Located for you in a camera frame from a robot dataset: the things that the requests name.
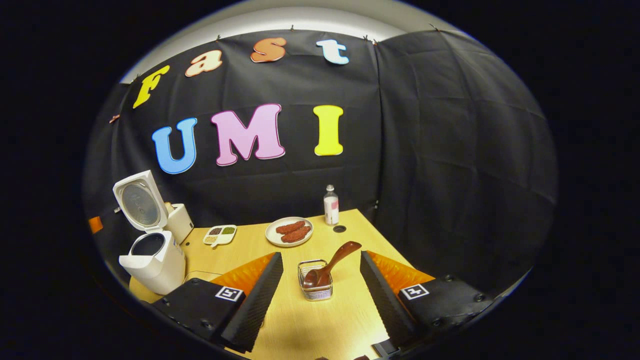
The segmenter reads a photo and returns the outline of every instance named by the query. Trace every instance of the blue letter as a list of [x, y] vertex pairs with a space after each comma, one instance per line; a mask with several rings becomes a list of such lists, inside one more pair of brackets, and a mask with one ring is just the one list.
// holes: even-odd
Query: blue letter
[[324, 58], [338, 65], [344, 65], [349, 62], [349, 58], [340, 55], [340, 50], [346, 50], [347, 47], [338, 44], [335, 40], [322, 40], [316, 42], [316, 45], [322, 46]]
[[151, 139], [156, 143], [156, 154], [160, 168], [169, 174], [179, 174], [189, 170], [196, 161], [196, 142], [193, 138], [193, 127], [198, 122], [194, 117], [180, 121], [176, 127], [182, 133], [182, 146], [184, 147], [184, 156], [180, 160], [176, 160], [171, 156], [169, 146], [170, 127], [163, 127], [155, 131], [151, 135]]

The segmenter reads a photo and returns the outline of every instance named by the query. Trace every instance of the wooden spoon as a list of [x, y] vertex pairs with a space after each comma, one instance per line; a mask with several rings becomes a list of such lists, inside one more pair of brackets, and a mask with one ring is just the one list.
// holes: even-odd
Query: wooden spoon
[[338, 261], [344, 259], [350, 253], [358, 250], [362, 247], [362, 244], [355, 241], [347, 241], [341, 246], [338, 251], [335, 252], [331, 261], [322, 269], [311, 270], [305, 275], [305, 279], [302, 282], [302, 287], [305, 289], [315, 288], [316, 286], [329, 285], [329, 273], [331, 269], [338, 263]]

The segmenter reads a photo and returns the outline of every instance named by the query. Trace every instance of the white plate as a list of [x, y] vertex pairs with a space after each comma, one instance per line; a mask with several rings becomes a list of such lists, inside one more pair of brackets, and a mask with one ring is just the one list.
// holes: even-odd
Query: white plate
[[[226, 227], [233, 228], [233, 230], [234, 230], [233, 234], [223, 234], [222, 230], [224, 230]], [[215, 228], [220, 228], [220, 234], [209, 235], [209, 233]], [[235, 225], [218, 225], [218, 226], [214, 226], [214, 227], [210, 228], [209, 230], [207, 230], [207, 234], [202, 239], [202, 242], [204, 242], [207, 245], [210, 245], [212, 248], [215, 248], [218, 245], [225, 245], [225, 244], [230, 243], [231, 240], [234, 239], [234, 236], [236, 235], [236, 232], [237, 232], [237, 226], [235, 226]]]
[[[278, 226], [293, 224], [298, 221], [304, 221], [305, 222], [304, 226], [310, 226], [311, 230], [307, 233], [307, 235], [304, 238], [296, 242], [293, 242], [293, 243], [282, 242], [281, 238], [284, 235], [276, 233], [276, 228]], [[314, 225], [311, 224], [309, 220], [305, 218], [300, 218], [300, 217], [288, 217], [288, 218], [281, 218], [279, 220], [275, 220], [274, 222], [269, 224], [269, 226], [267, 226], [267, 230], [264, 232], [264, 236], [266, 236], [267, 240], [269, 240], [269, 242], [272, 243], [273, 245], [276, 245], [279, 247], [294, 247], [294, 246], [298, 246], [306, 243], [307, 240], [311, 238], [311, 235], [313, 235], [313, 233], [314, 233]]]

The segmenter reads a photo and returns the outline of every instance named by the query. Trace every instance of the letter u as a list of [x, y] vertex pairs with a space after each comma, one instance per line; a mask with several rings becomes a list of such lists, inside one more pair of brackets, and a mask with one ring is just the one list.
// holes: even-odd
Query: letter u
[[180, 121], [176, 128], [182, 133], [182, 146], [184, 147], [184, 156], [180, 160], [176, 160], [171, 156], [171, 147], [169, 145], [170, 127], [162, 127], [154, 132], [151, 136], [156, 143], [156, 155], [160, 168], [169, 174], [179, 174], [189, 170], [196, 161], [196, 142], [193, 136], [193, 127], [198, 122], [194, 117]]

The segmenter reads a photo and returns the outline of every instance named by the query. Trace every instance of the spoon handle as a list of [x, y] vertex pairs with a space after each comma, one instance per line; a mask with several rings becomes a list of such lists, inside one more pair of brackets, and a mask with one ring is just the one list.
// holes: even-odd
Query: spoon handle
[[324, 270], [323, 272], [325, 274], [328, 274], [329, 272], [331, 272], [331, 269], [335, 266], [335, 264], [338, 261], [344, 259], [347, 255], [358, 250], [360, 247], [362, 247], [362, 244], [360, 243], [357, 243], [355, 241], [347, 241], [343, 246], [341, 246], [335, 252], [329, 264], [323, 269]]

